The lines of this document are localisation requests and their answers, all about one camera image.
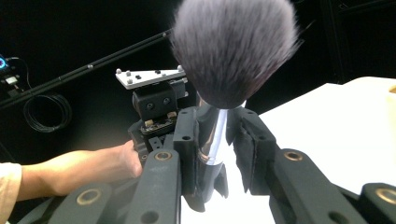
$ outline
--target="makeup brush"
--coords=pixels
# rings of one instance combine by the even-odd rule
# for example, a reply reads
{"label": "makeup brush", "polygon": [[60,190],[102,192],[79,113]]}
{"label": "makeup brush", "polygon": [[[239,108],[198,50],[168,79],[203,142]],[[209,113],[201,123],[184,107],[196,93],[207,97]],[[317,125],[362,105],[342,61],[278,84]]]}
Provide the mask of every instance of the makeup brush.
{"label": "makeup brush", "polygon": [[171,35],[174,55],[216,108],[241,105],[297,50],[287,0],[185,0]]}

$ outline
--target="white surface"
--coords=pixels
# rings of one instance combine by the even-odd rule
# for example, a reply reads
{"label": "white surface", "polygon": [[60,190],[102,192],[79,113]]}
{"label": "white surface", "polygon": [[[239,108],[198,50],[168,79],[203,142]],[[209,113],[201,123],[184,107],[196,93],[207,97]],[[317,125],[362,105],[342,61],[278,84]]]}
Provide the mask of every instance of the white surface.
{"label": "white surface", "polygon": [[[325,84],[260,115],[281,148],[306,153],[332,181],[361,193],[366,183],[396,186],[396,79]],[[214,193],[206,212],[182,200],[181,223],[275,223],[267,196],[245,194],[233,149],[225,164],[230,196]]]}

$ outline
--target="human hand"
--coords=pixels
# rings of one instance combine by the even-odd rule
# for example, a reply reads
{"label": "human hand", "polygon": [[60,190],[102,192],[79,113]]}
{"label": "human hand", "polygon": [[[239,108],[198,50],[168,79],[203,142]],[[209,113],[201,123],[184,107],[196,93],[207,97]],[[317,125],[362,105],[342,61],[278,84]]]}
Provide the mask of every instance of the human hand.
{"label": "human hand", "polygon": [[134,142],[132,140],[120,146],[120,162],[124,163],[131,172],[131,177],[136,178],[142,174],[142,165],[138,153],[134,150]]}
{"label": "human hand", "polygon": [[134,142],[95,151],[72,151],[39,164],[22,166],[18,200],[66,195],[92,182],[138,177],[142,165]]}

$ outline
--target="screw head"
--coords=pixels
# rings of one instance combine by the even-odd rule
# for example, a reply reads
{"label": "screw head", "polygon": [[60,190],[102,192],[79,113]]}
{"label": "screw head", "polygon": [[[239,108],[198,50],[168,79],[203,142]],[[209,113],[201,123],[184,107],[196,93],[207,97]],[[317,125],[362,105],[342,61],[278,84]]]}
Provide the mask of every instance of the screw head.
{"label": "screw head", "polygon": [[154,104],[153,104],[153,103],[148,103],[148,104],[146,105],[146,109],[147,109],[147,110],[152,110],[152,109],[154,109]]}
{"label": "screw head", "polygon": [[164,105],[169,105],[169,103],[171,103],[171,99],[169,97],[166,97],[165,99],[163,99]]}

